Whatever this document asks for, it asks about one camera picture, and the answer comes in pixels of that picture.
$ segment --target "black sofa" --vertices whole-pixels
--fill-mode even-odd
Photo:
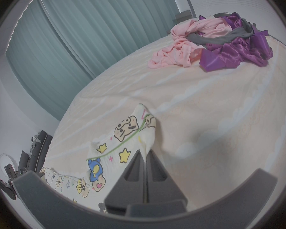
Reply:
[[[35,173],[40,172],[42,166],[44,165],[44,160],[46,158],[46,154],[49,150],[53,136],[48,135],[44,131],[41,131],[38,135],[38,139],[41,141],[41,143],[36,142],[36,146],[33,149],[31,157],[29,157],[26,152],[22,151],[18,166],[19,172],[22,168],[32,170]]]

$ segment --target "teal curtain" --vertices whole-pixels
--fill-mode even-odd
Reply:
[[[93,78],[167,36],[178,12],[174,0],[33,0],[7,58],[27,92],[61,120]]]

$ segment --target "cartoon print fabric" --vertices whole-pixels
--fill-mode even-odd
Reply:
[[[83,177],[64,176],[43,167],[48,184],[70,200],[105,212],[104,199],[138,149],[146,159],[155,140],[156,119],[142,104],[113,127],[109,136],[93,143],[83,162]]]

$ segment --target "pile of clothes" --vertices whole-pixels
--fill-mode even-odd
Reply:
[[[240,62],[266,66],[273,56],[265,36],[268,31],[258,31],[255,24],[242,19],[238,13],[203,16],[175,25],[171,30],[174,43],[155,52],[149,60],[150,68],[167,65],[190,67],[199,64],[206,71],[236,68]]]

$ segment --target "yellow star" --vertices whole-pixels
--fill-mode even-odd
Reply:
[[[106,149],[107,149],[107,146],[106,146],[106,143],[104,143],[103,145],[100,145],[97,151],[99,151],[102,154],[105,152]]]
[[[124,148],[124,150],[122,152],[119,153],[120,156],[120,163],[127,163],[128,158],[130,155],[130,151],[128,152],[126,148]]]

